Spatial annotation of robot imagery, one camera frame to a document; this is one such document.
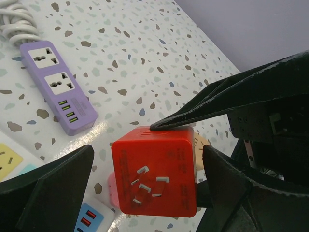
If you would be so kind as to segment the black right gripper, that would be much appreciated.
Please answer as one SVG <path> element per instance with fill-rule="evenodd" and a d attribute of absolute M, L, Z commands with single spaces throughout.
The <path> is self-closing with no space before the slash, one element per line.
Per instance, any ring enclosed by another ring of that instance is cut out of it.
<path fill-rule="evenodd" d="M 168 130 L 228 113 L 234 137 L 250 142 L 258 167 L 309 182 L 309 53 L 304 51 L 218 80 L 153 123 Z"/>

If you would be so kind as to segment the red cube plug adapter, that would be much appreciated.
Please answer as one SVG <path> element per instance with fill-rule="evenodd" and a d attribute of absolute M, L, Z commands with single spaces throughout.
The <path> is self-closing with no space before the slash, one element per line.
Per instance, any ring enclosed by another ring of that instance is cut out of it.
<path fill-rule="evenodd" d="M 191 218 L 197 212 L 194 131 L 137 127 L 111 147 L 120 210 Z"/>

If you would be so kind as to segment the purple power strip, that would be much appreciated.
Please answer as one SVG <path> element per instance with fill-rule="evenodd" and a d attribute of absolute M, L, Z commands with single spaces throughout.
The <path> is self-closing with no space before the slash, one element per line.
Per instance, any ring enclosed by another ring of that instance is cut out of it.
<path fill-rule="evenodd" d="M 91 128 L 98 115 L 50 41 L 20 45 L 22 63 L 67 135 Z"/>

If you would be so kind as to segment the pink square plug adapter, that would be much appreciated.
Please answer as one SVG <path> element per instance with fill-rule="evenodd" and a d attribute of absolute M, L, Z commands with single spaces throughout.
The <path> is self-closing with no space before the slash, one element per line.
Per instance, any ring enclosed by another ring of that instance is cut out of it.
<path fill-rule="evenodd" d="M 112 172 L 108 177 L 108 187 L 109 187 L 109 198 L 111 205 L 119 209 L 120 204 L 119 204 L 115 172 Z"/>

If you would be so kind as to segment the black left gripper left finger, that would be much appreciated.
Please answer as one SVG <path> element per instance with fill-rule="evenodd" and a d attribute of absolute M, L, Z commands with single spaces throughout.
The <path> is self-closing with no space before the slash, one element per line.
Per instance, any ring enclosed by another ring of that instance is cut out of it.
<path fill-rule="evenodd" d="M 2 232 L 74 231 L 94 160 L 91 145 L 0 184 Z"/>

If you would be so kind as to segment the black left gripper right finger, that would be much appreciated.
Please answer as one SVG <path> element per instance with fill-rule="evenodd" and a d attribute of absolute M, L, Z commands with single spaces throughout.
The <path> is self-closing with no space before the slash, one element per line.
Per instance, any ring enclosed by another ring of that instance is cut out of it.
<path fill-rule="evenodd" d="M 199 232 L 307 232 L 309 189 L 263 174 L 210 145 L 202 154 L 206 180 L 197 205 Z"/>

